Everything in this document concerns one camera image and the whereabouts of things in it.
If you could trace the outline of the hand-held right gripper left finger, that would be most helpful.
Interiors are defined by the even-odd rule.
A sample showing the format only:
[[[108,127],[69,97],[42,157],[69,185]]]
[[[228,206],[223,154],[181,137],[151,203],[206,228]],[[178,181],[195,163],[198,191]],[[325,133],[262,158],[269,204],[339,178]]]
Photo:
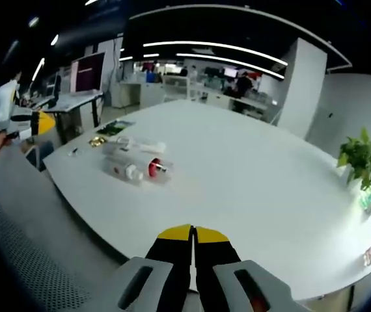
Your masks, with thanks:
[[[193,226],[161,232],[145,257],[133,257],[114,274],[98,311],[182,311],[191,281]]]

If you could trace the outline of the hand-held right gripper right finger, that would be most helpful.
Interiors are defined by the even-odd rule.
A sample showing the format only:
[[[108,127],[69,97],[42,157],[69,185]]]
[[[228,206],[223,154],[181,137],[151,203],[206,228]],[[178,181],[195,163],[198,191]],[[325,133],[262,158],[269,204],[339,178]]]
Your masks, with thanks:
[[[205,311],[308,311],[290,287],[252,260],[242,261],[219,231],[194,228],[196,286]]]

